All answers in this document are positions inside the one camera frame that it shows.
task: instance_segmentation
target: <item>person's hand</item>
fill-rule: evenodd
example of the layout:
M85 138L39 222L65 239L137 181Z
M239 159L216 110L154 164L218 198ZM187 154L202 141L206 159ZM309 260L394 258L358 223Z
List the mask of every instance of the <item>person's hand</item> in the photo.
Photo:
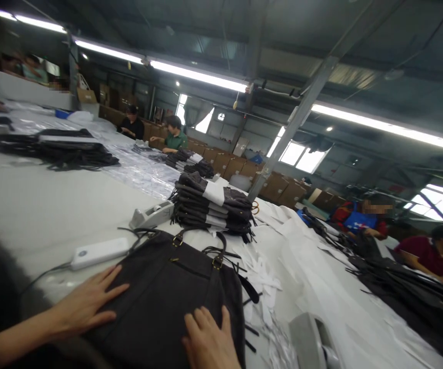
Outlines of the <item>person's hand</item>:
M375 229L372 228L367 228L364 233L372 237L380 237L382 235L379 231L376 231Z
M121 268L120 265L112 266L92 276L47 311L48 318L55 324L58 338L77 336L115 319L113 311L98 314L97 311L128 289L129 285L123 284L105 292Z
M223 306L221 330L204 306L194 311L194 317L184 317L189 337L182 343L186 348L191 369L240 369L230 328L230 314Z

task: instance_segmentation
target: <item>blue apron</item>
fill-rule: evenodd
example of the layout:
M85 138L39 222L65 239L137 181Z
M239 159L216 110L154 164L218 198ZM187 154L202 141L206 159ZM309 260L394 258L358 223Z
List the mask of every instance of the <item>blue apron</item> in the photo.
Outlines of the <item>blue apron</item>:
M364 228L375 228L377 224L376 214L363 214L356 210L356 202L353 203L353 212L350 214L348 219L343 224L348 230L357 234L361 229Z

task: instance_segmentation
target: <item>finger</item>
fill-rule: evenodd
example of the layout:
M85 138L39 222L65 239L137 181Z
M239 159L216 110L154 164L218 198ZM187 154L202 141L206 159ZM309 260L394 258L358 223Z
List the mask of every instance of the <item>finger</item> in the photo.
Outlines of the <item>finger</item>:
M221 314L223 320L221 321L221 330L225 332L229 337L232 337L232 327L230 325L230 313L225 305L221 307Z
M182 344L184 345L184 348L186 349L187 360L189 361L189 368L196 369L191 340L187 337L183 337L181 341Z
M116 287L112 290L110 290L109 292L107 292L105 294L105 301L104 303L115 299L117 296L119 296L121 293L123 293L125 290L127 290L129 288L129 284L122 284L119 287Z
M112 281L115 279L115 277L117 277L117 275L119 274L119 272L121 271L121 269L123 268L122 265L117 265L112 272L110 272L110 274L104 278L104 280L102 282L100 282L100 285L104 288L104 290L107 289L108 286L110 286L110 284L112 283Z
M201 308L201 311L205 315L208 324L213 328L218 328L218 324L216 324L215 319L213 319L213 315L211 315L210 311L204 306Z
M109 323L116 318L116 313L113 311L106 311L98 313L88 321L87 330L98 327L99 325Z
M186 314L184 316L184 322L186 323L187 333L191 339L196 339L200 336L201 331L192 314Z
M100 283L105 277L107 277L110 272L112 272L115 268L115 265L108 267L107 269L105 269L103 272L97 273L93 276L91 276L87 282L88 283Z
M196 318L197 325L199 325L199 328L202 330L210 326L208 319L206 319L205 315L200 309L194 310L194 318Z

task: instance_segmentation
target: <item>window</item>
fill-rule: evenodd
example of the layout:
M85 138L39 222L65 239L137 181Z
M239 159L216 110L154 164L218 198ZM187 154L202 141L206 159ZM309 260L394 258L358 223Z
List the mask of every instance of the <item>window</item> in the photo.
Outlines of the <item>window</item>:
M281 140L281 137L283 136L284 133L285 133L285 128L282 127L279 130L278 136L275 138L273 145L269 149L268 157L270 157L271 154L273 154L276 145ZM281 155L279 161L284 162L285 164L291 165L293 167L296 167L297 169L300 169L304 172L312 174L317 169L320 162L324 159L327 152L314 151L313 153L310 153L309 151L310 148L306 148L305 146L302 146L296 142L291 141L288 144L285 151L283 151L283 154Z
M208 115L200 121L198 124L196 124L196 130L206 133L208 131L208 126L211 122L211 117L213 116L213 112L215 111L215 108L211 109L211 111L208 113Z
M180 118L180 121L182 122L182 125L186 124L186 120L184 119L184 105L187 101L187 95L180 94L179 96L179 103L177 104L177 110L175 111L175 115L177 115Z
M437 207L437 209L443 213L443 187L429 184L427 187L421 190L421 193L427 196L428 199ZM443 220L441 216L435 210L433 210L420 195L413 197L411 202L406 204L404 208L410 209L410 211L430 219Z

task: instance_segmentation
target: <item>maroon shirt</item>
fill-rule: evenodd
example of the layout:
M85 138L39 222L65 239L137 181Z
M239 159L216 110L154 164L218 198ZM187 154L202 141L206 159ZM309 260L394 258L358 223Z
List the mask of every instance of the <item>maroon shirt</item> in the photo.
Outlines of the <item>maroon shirt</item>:
M443 276L443 257L438 252L431 238L414 236L404 239L396 248L395 252L405 251L418 257L418 262L430 272Z

